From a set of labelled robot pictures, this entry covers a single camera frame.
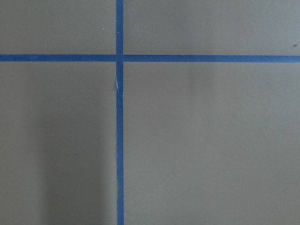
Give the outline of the brown paper table mat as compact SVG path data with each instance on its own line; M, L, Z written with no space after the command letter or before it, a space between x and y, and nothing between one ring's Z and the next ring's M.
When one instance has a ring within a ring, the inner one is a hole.
M297 0L126 0L124 53L298 55ZM2 62L0 222L117 222L116 63ZM126 62L125 224L297 225L298 63Z

